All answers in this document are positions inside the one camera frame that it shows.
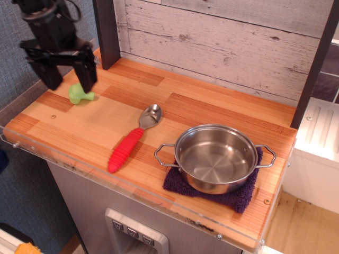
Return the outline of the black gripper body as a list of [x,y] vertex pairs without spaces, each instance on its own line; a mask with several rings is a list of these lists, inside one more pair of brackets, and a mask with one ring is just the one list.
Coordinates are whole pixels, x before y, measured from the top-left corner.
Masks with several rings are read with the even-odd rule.
[[76,35],[76,19],[69,15],[24,15],[22,18],[35,36],[20,43],[33,69],[96,67],[92,45]]

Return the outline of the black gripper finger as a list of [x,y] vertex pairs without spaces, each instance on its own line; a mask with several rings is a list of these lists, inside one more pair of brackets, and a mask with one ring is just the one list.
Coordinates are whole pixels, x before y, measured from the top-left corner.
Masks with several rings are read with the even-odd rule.
[[96,66],[90,62],[76,62],[75,73],[85,93],[89,93],[97,82]]
[[63,82],[63,77],[56,66],[44,65],[35,61],[29,61],[29,64],[50,90],[56,90]]

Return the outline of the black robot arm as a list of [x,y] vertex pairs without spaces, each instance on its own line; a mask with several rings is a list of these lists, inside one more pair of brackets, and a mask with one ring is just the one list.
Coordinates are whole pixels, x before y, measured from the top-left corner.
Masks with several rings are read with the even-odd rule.
[[34,39],[20,47],[37,76],[50,89],[63,82],[59,66],[72,66],[85,93],[97,81],[91,43],[76,35],[76,19],[71,17],[66,1],[14,1]]

